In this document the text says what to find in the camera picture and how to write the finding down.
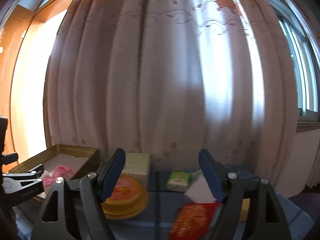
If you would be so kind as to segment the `white sponge block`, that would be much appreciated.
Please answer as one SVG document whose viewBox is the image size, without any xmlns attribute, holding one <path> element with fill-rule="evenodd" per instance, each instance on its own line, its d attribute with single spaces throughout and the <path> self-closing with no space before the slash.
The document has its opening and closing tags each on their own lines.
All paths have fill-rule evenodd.
<svg viewBox="0 0 320 240">
<path fill-rule="evenodd" d="M 213 197 L 207 181 L 202 174 L 189 186 L 184 195 L 194 203 L 217 202 L 217 199 Z"/>
</svg>

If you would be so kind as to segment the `pink white knitted cloth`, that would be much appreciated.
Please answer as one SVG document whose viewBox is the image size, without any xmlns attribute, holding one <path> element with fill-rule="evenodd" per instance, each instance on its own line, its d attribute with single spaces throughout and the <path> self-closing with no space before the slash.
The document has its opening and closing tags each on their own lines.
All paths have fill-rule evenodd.
<svg viewBox="0 0 320 240">
<path fill-rule="evenodd" d="M 74 170 L 63 165 L 58 165 L 53 172 L 48 172 L 44 170 L 43 174 L 40 176 L 40 179 L 43 183 L 43 188 L 45 192 L 48 192 L 56 181 L 58 177 L 63 177 L 67 180 L 71 179 L 74 176 Z"/>
</svg>

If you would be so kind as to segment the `yellow object behind finger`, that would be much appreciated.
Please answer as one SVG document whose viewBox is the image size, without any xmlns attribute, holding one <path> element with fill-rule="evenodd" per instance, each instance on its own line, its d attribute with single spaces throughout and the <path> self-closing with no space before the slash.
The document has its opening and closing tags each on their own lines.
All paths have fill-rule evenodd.
<svg viewBox="0 0 320 240">
<path fill-rule="evenodd" d="M 240 216 L 239 216 L 239 222 L 245 222 L 248 216 L 248 210 L 249 210 L 249 203 L 250 199 L 246 198 L 242 201 Z"/>
</svg>

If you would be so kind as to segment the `gold metal tin box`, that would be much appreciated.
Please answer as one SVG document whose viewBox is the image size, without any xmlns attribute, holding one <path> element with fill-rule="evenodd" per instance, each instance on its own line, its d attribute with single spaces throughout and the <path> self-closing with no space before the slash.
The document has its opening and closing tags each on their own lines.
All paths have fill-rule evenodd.
<svg viewBox="0 0 320 240">
<path fill-rule="evenodd" d="M 57 144 L 18 164 L 9 173 L 26 173 L 39 164 L 48 172 L 53 172 L 58 165 L 72 168 L 72 179 L 79 179 L 98 169 L 100 156 L 95 148 Z"/>
</svg>

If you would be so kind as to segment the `round gold pink tin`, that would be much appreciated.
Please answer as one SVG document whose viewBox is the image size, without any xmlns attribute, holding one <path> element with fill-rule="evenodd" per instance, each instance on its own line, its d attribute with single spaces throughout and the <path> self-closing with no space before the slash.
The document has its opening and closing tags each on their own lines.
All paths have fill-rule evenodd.
<svg viewBox="0 0 320 240">
<path fill-rule="evenodd" d="M 129 176 L 120 176 L 111 197 L 101 204 L 107 219 L 129 219 L 141 214 L 148 206 L 146 188 Z"/>
</svg>

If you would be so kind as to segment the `red orange patterned packet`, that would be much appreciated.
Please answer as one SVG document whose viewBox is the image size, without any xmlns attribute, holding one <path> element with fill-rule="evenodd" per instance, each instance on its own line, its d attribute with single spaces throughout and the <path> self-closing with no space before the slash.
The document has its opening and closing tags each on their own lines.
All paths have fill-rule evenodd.
<svg viewBox="0 0 320 240">
<path fill-rule="evenodd" d="M 169 239 L 202 239 L 206 235 L 219 206 L 219 203 L 196 203 L 187 204 L 180 208 L 170 229 Z"/>
</svg>

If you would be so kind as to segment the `pale yellow tissue pack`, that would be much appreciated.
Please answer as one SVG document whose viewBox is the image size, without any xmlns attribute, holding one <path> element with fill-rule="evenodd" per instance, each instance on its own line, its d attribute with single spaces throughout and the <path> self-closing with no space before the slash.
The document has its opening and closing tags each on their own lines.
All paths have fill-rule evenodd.
<svg viewBox="0 0 320 240">
<path fill-rule="evenodd" d="M 138 181 L 145 188 L 148 187 L 151 155 L 149 153 L 126 152 L 126 160 L 122 175 Z"/>
</svg>

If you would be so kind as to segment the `blue checked table mat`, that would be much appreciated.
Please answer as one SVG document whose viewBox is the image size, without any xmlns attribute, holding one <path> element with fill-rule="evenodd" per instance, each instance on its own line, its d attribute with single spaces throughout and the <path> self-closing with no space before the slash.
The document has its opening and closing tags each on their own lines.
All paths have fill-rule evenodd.
<svg viewBox="0 0 320 240">
<path fill-rule="evenodd" d="M 189 203 L 184 194 L 167 190 L 169 177 L 168 171 L 150 172 L 147 208 L 136 217 L 108 221 L 116 239 L 169 239 L 177 211 Z M 279 195 L 278 199 L 285 212 L 292 239 L 303 239 L 314 225 L 314 220 L 283 196 Z M 35 199 L 14 207 L 21 239 L 30 239 L 40 207 L 41 203 Z"/>
</svg>

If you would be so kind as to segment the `green white small box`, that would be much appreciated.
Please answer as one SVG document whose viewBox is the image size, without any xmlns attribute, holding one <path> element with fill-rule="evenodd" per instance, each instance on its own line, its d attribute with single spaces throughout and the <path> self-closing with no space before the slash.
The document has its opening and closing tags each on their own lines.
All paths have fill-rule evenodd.
<svg viewBox="0 0 320 240">
<path fill-rule="evenodd" d="M 183 171 L 172 171 L 167 181 L 167 190 L 185 192 L 189 187 L 190 174 Z"/>
</svg>

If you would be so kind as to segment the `pink floral curtain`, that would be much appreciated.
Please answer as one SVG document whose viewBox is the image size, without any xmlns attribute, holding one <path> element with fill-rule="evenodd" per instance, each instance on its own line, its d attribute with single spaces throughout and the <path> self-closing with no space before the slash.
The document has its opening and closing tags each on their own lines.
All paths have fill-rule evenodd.
<svg viewBox="0 0 320 240">
<path fill-rule="evenodd" d="M 72 0 L 44 112 L 52 145 L 149 153 L 157 170 L 197 168 L 205 148 L 280 188 L 296 82 L 267 0 Z"/>
</svg>

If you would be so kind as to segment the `wooden door frame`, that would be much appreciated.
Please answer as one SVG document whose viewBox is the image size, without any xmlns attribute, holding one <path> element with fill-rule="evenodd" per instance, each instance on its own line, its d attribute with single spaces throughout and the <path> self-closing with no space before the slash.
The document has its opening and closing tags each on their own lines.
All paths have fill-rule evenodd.
<svg viewBox="0 0 320 240">
<path fill-rule="evenodd" d="M 47 66 L 73 0 L 18 0 L 1 23 L 1 115 L 8 118 L 4 153 L 18 153 L 9 171 L 51 146 L 44 109 Z"/>
</svg>

